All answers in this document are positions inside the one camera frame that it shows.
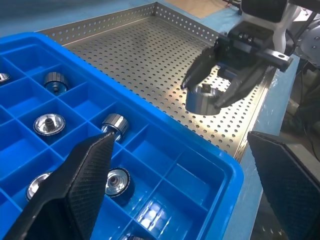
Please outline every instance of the perforated steel sheet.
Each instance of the perforated steel sheet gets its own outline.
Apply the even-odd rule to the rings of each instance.
[[[130,91],[141,96],[163,112],[186,126],[210,143],[234,156],[238,161],[247,146],[246,132],[253,127],[257,106],[261,105],[265,82],[242,100],[221,110],[216,116],[202,116],[186,111],[186,91],[180,89],[185,72],[202,49],[216,40],[211,29],[165,7],[140,7],[147,17],[129,24],[116,26],[90,37],[65,45],[70,51],[112,77]],[[99,29],[110,27],[109,21],[120,22],[124,13],[143,15],[139,8],[88,19],[99,22]],[[84,21],[70,26],[46,30],[46,34],[72,33],[72,28],[83,34]],[[229,81],[217,76],[218,67],[204,80],[214,88],[225,91]]]

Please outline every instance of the metal cylindrical part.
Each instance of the metal cylindrical part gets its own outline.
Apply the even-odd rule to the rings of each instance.
[[[35,179],[32,180],[32,182],[29,184],[29,186],[26,188],[25,197],[27,201],[30,201],[30,199],[35,195],[35,193],[38,191],[41,183],[49,177],[49,175],[52,173],[52,171],[45,172],[39,176],[37,176]]]
[[[217,115],[220,108],[215,107],[215,102],[222,94],[222,91],[211,88],[210,84],[198,85],[192,90],[187,90],[185,109],[199,115]]]
[[[45,76],[43,86],[56,96],[65,93],[69,89],[67,78],[56,71],[49,72]]]
[[[10,78],[11,76],[8,73],[0,72],[0,85],[5,84],[5,82],[8,81]]]
[[[129,128],[128,121],[120,114],[111,113],[103,121],[101,130],[104,133],[113,132],[115,140],[120,142]]]
[[[60,133],[66,126],[66,120],[59,114],[47,113],[39,116],[33,123],[34,131],[42,136]]]

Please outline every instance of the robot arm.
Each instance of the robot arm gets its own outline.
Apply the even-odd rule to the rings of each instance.
[[[295,0],[295,4],[308,1]],[[230,106],[247,96],[259,84],[269,67],[285,72],[292,62],[286,56],[285,33],[299,15],[300,7],[289,0],[242,0],[241,20],[229,33],[222,33],[214,46],[198,56],[182,82],[188,89],[186,109],[195,114],[216,115],[221,108]],[[218,65],[217,75],[228,79],[225,92],[199,84]]]

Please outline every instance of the shiny metal part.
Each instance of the shiny metal part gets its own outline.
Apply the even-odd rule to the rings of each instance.
[[[214,44],[219,35],[216,31],[152,3],[41,33],[241,161],[248,144],[247,132],[255,125],[274,72],[266,74],[247,97],[222,108],[218,115],[187,111],[187,91],[180,85],[195,57]],[[215,66],[203,83],[224,92],[230,82],[217,76],[218,69]]]
[[[320,19],[314,20],[297,41],[296,54],[320,68]]]
[[[51,93],[59,96],[68,91],[68,80],[59,72],[49,72],[44,78],[43,86]]]
[[[49,175],[52,173],[52,171],[45,172],[39,176],[37,176],[35,179],[32,180],[32,182],[29,184],[29,186],[26,188],[25,197],[27,201],[30,201],[30,199],[35,195],[37,190],[39,189],[41,183],[49,177]]]
[[[34,121],[33,129],[39,135],[51,136],[60,133],[65,126],[66,121],[61,115],[48,113]]]
[[[10,74],[8,73],[0,73],[0,84],[4,84],[5,81],[11,78]]]
[[[114,133],[114,138],[117,142],[123,140],[128,128],[128,121],[117,113],[109,114],[101,125],[101,131],[104,133]]]
[[[187,90],[185,109],[191,113],[213,116],[220,113],[219,108],[215,108],[215,102],[223,94],[217,88],[212,88],[210,84],[202,84]]]
[[[124,191],[128,184],[128,175],[121,169],[109,171],[105,185],[105,194],[115,196]]]

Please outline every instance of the black mechanical part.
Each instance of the black mechanical part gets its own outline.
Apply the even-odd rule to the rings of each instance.
[[[89,240],[104,199],[115,136],[78,143],[25,206],[5,240]]]
[[[230,106],[246,97],[259,84],[269,66],[285,71],[292,58],[276,52],[273,31],[243,21],[228,34],[221,34],[213,47],[206,48],[188,69],[181,88],[195,89],[211,72],[214,65],[220,66],[217,75],[228,79],[230,86],[216,100],[212,109]]]
[[[242,0],[241,9],[251,16],[279,23],[286,10],[288,0]]]
[[[52,174],[51,171],[42,173],[41,175],[37,176],[35,179],[30,182],[28,187],[25,190],[25,198],[27,201],[30,201],[30,199],[36,194],[38,189],[40,188],[40,185],[46,180],[50,174]]]
[[[268,65],[259,60],[252,67],[242,69],[231,81],[226,91],[217,99],[214,106],[217,109],[226,108],[245,98],[262,81],[267,68]]]
[[[122,167],[110,169],[105,185],[105,194],[119,206],[125,206],[134,193],[135,183],[130,173]]]
[[[194,86],[208,77],[211,73],[211,69],[218,63],[217,56],[219,55],[219,52],[220,48],[217,46],[203,49],[202,53],[195,58],[192,65],[187,70],[181,88],[192,90]]]
[[[301,144],[248,133],[264,194],[290,240],[320,239],[320,162]]]
[[[46,129],[49,132],[52,132],[52,131],[54,131],[56,129],[55,123],[51,118],[47,118],[46,120],[44,120],[44,124],[46,126]]]

